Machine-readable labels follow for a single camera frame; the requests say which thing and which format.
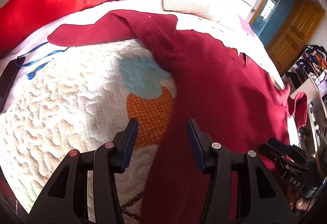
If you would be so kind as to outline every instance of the blue lanyard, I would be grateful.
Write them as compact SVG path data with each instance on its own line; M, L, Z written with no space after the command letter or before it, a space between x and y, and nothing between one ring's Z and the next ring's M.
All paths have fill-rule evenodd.
M19 55L19 56L17 57L17 59L18 59L18 58L21 58L21 57L23 57L23 56L25 56L26 54L29 54L29 53L31 53L31 52L37 50L38 48L42 47L43 45L45 45L45 44L47 44L47 43L48 43L48 42L41 43L40 45L38 45L38 46L34 47L33 49L31 49L29 52L27 52L27 53L25 53L25 54L23 54L23 55ZM37 63L38 61L42 60L42 59L45 58L45 57L48 57L48 56L53 55L53 54L56 54L56 53L62 53L62 52L64 52L64 51L65 51L65 50L54 50L54 51L50 52L49 54L47 54L46 56L44 56L44 57L42 57L42 58L40 58L40 59L38 59L38 60L35 60L35 61L32 61L32 62L29 62L29 63L26 63L26 64L21 64L21 65L20 65L20 64L17 64L17 60L16 60L16 66L17 66L17 67L30 66L30 65L33 65L33 64ZM37 68L35 68L33 71L29 72L29 73L27 74L27 79L28 79L28 80L33 79L33 78L35 77L36 72L37 72L38 70L42 69L42 68L43 68L44 66L46 66L47 64L48 64L48 62L46 62L46 63L44 63L44 64L41 64L40 66L38 66Z

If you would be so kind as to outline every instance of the black object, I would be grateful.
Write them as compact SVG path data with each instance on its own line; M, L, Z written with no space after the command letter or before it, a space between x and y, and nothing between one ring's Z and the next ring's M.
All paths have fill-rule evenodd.
M0 193L0 223L5 224L24 224L10 207L6 199Z
M16 66L24 64L25 57L12 60L8 63L0 76L0 112L3 110L6 103L9 91L15 81L18 71L21 67Z
M312 197L323 182L315 159L296 145L285 145L271 138L268 143L261 145L260 152L275 162L282 181L304 198Z
M291 79L295 89L298 89L302 85L302 82L300 81L296 73L285 72L285 75L286 77L289 77Z
M188 121L187 135L197 167L211 174L200 224L227 223L232 171L238 172L238 204L231 223L296 224L281 189L254 151L228 151L201 132L194 119Z
M319 198L312 208L300 220L299 224L320 224L326 223L327 210L327 185L324 186Z
M92 224L87 210L87 172L93 170L96 223L123 224L114 173L130 163L138 122L132 118L125 131L97 150L71 150L54 171L27 218L27 224Z

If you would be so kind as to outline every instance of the window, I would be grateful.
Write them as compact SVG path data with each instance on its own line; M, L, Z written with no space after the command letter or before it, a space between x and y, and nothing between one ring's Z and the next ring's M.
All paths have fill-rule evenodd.
M268 0L260 16L262 16L262 18L266 20L274 7L275 7L275 3L272 0Z

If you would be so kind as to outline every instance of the red shirt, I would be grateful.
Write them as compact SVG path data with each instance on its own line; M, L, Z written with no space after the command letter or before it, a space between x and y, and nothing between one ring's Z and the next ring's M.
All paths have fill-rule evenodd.
M259 153L270 137L289 144L287 117L296 103L297 123L306 122L305 94L292 100L289 87L276 90L269 74L251 58L237 55L209 34L176 30L176 23L174 15L114 10L94 25L61 25L48 37L61 46L138 37L159 66L173 75L177 97L144 190L144 224L199 222L210 176L195 166L186 134L188 119L194 118L214 142L240 153L250 149ZM232 191L231 215L234 199Z

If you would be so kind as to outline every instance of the light blue patch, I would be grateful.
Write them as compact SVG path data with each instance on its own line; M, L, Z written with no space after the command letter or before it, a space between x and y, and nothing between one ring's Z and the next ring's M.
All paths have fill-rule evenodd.
M144 99L161 96L160 80L168 79L170 73L161 69L153 59L119 59L118 64L123 83L131 93Z

